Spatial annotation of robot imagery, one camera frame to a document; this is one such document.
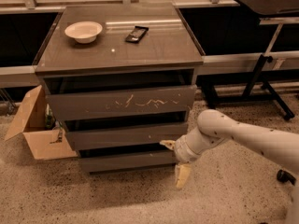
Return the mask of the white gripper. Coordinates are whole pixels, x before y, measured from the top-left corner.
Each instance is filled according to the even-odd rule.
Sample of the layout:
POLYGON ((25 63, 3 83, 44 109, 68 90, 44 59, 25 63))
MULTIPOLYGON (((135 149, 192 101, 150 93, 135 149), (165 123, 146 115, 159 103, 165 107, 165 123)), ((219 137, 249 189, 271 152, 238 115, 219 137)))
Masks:
POLYGON ((199 155, 189 148, 185 135, 182 135, 176 142, 174 140, 162 140, 160 144, 170 150, 174 149, 177 160, 181 162, 175 166, 175 183, 177 189, 182 189, 191 173, 192 166, 190 163, 195 162, 199 155))

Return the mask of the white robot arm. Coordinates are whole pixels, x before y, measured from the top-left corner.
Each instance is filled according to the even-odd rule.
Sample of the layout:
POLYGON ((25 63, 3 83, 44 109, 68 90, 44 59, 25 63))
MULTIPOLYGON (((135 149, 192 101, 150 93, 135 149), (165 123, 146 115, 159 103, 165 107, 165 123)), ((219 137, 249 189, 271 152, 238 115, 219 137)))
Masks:
POLYGON ((202 153, 229 140, 262 155, 287 170, 299 174, 299 134, 251 125, 231 119, 215 109, 201 112, 194 129, 177 140, 161 140, 177 159, 176 187, 182 189, 191 164, 202 153))

